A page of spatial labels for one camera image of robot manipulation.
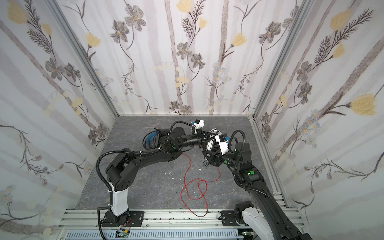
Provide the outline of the white headphones with black pads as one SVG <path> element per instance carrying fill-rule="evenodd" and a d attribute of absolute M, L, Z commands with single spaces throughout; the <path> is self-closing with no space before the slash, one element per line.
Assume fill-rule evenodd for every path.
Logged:
<path fill-rule="evenodd" d="M 222 132 L 217 129 L 212 129 L 206 134 L 207 140 L 204 145 L 205 151 L 211 151 L 214 148 L 214 144 L 216 143 L 216 137 L 221 135 Z"/>

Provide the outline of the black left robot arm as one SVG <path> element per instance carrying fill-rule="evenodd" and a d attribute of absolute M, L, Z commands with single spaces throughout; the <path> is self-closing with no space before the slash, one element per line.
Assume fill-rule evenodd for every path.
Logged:
<path fill-rule="evenodd" d="M 132 222 L 127 203 L 128 188 L 134 183 L 140 169 L 174 161 L 183 154 L 185 147 L 198 146 L 204 150 L 216 136 L 215 133 L 203 131 L 203 120 L 181 122 L 190 127 L 190 135 L 183 128 L 176 127 L 176 124 L 178 122 L 172 123 L 169 129 L 155 129 L 147 134 L 143 139 L 144 151 L 125 148 L 108 151 L 97 159 L 95 169 L 108 188 L 110 198 L 106 207 L 97 208 L 98 230 L 103 240 L 106 239 L 103 227 L 125 227 Z"/>

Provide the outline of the black headphones with blue band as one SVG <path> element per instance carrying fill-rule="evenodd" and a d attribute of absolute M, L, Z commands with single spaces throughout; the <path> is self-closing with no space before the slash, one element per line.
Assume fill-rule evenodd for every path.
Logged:
<path fill-rule="evenodd" d="M 168 129 L 154 128 L 153 131 L 144 136 L 142 140 L 142 146 L 145 148 L 145 150 L 159 148 L 162 145 L 162 142 L 168 138 L 168 135 Z"/>

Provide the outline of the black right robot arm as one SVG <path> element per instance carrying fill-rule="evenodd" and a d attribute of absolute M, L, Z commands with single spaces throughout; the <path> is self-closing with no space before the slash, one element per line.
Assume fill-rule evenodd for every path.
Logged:
<path fill-rule="evenodd" d="M 247 191 L 256 203 L 238 204 L 235 220 L 239 225 L 252 228 L 261 240 L 309 240 L 308 233 L 302 233 L 277 203 L 261 172 L 253 165 L 252 151 L 242 130 L 231 136 L 218 130 L 197 131 L 198 143 L 212 166 L 226 165 L 232 173 L 235 184 Z"/>

